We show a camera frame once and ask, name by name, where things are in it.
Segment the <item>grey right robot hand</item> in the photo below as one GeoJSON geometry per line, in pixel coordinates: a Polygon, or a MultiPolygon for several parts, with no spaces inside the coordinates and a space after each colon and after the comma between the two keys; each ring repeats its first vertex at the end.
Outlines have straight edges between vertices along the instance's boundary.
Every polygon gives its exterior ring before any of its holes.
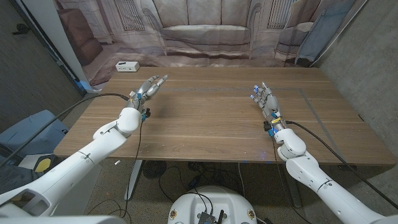
{"type": "Polygon", "coordinates": [[[261,86],[254,86],[254,94],[250,98],[257,103],[265,117],[264,129],[269,136],[274,137],[275,134],[286,129],[286,122],[282,118],[277,98],[267,84],[262,82],[261,86]]]}

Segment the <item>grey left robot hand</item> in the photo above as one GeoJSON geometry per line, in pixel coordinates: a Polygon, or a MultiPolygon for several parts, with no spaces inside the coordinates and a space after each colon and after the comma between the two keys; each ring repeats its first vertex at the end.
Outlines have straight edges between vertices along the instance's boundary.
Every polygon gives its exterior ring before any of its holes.
{"type": "Polygon", "coordinates": [[[154,82],[159,78],[158,75],[150,77],[136,91],[130,92],[130,99],[127,101],[126,106],[138,110],[144,116],[144,119],[148,118],[150,109],[146,108],[144,103],[158,92],[160,86],[168,77],[168,75],[164,75],[157,83],[154,82]]]}

